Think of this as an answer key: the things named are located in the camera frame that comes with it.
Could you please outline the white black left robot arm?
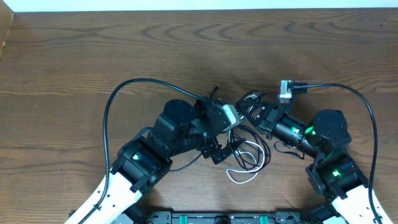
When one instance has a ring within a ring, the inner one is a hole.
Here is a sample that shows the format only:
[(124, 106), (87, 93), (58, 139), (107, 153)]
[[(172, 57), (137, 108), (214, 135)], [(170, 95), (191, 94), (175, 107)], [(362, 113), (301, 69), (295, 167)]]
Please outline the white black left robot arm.
[(148, 214), (136, 203), (170, 172), (171, 158), (198, 150), (215, 164), (223, 162), (236, 145), (222, 147), (216, 137), (239, 121), (235, 107), (220, 101), (197, 100), (195, 105), (168, 101), (153, 127), (144, 128), (120, 148), (99, 186), (67, 223), (113, 223), (121, 217), (145, 223)]

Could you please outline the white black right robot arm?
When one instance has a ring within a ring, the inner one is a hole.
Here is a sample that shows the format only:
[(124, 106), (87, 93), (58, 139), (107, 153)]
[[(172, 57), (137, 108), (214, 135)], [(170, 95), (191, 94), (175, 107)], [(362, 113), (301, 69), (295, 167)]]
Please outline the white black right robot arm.
[(326, 203), (303, 212), (302, 223), (390, 223), (370, 181), (349, 155), (348, 123), (341, 111), (321, 110), (310, 124), (283, 104), (239, 100), (236, 109), (268, 139), (277, 138), (314, 159), (308, 180)]

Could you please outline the black cable blue connector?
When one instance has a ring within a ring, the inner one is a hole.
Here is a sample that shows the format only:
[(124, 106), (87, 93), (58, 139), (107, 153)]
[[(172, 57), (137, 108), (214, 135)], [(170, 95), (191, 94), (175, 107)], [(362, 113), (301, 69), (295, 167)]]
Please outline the black cable blue connector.
[(267, 93), (263, 93), (260, 90), (251, 90), (247, 92), (241, 100), (253, 100), (253, 101), (261, 101), (263, 96), (266, 96)]

